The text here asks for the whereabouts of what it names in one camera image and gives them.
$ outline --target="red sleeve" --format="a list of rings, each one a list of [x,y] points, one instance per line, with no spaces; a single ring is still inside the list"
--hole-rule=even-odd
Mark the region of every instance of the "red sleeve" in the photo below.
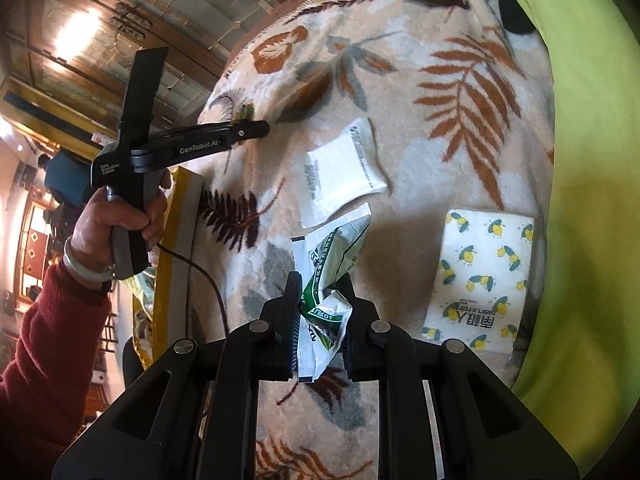
[[[24,466],[50,478],[82,424],[110,309],[105,295],[82,287],[60,266],[49,267],[24,315],[15,361],[0,380],[0,454],[10,448]]]

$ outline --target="metal screw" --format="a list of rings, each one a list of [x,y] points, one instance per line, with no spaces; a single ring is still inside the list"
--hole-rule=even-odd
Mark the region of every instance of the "metal screw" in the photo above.
[[[371,329],[373,330],[373,332],[382,334],[385,332],[389,332],[389,330],[391,330],[391,325],[389,325],[389,323],[386,321],[382,321],[381,319],[378,319],[373,323],[371,323]]]
[[[251,324],[249,325],[249,330],[257,334],[259,334],[260,332],[267,332],[268,329],[269,329],[269,323],[263,319],[256,319],[255,321],[252,321]]]
[[[174,352],[177,354],[188,354],[193,350],[194,346],[191,339],[180,339],[174,344]]]
[[[462,354],[465,351],[465,344],[460,339],[449,339],[445,346],[452,354]]]

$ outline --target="snack package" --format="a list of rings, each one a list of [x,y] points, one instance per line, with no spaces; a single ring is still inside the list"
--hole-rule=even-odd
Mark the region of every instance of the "snack package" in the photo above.
[[[353,121],[324,146],[294,158],[293,173],[304,228],[326,222],[359,196],[386,189],[371,126],[363,118]]]
[[[172,171],[162,244],[190,258],[204,179],[186,168]],[[148,368],[176,340],[193,336],[187,305],[190,267],[158,248],[150,267],[124,280],[133,293],[133,346]]]
[[[297,346],[300,382],[315,381],[342,344],[353,308],[331,286],[356,263],[370,220],[369,204],[363,204],[291,241],[295,267],[305,285]]]
[[[524,309],[533,218],[452,209],[422,336],[510,354]]]

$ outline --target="white jade bangle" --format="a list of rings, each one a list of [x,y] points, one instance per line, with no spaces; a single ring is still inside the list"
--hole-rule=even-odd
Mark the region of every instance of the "white jade bangle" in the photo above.
[[[110,282],[113,279],[114,266],[107,267],[104,272],[95,272],[94,270],[87,269],[83,264],[78,262],[71,250],[71,237],[66,239],[63,261],[69,269],[72,269],[78,276],[90,282],[103,283]]]

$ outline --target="person's left hand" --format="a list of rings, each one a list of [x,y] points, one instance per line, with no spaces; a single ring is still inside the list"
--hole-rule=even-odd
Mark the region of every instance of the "person's left hand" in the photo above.
[[[168,170],[165,170],[160,186],[165,189],[171,186]],[[96,272],[103,272],[113,264],[111,227],[115,225],[130,231],[142,231],[147,245],[153,247],[162,239],[166,208],[166,197],[160,190],[143,213],[123,200],[107,202],[106,188],[100,188],[87,203],[71,235],[71,250],[76,260]],[[67,270],[77,282],[88,288],[100,289],[102,286],[101,283],[88,282],[72,269]]]

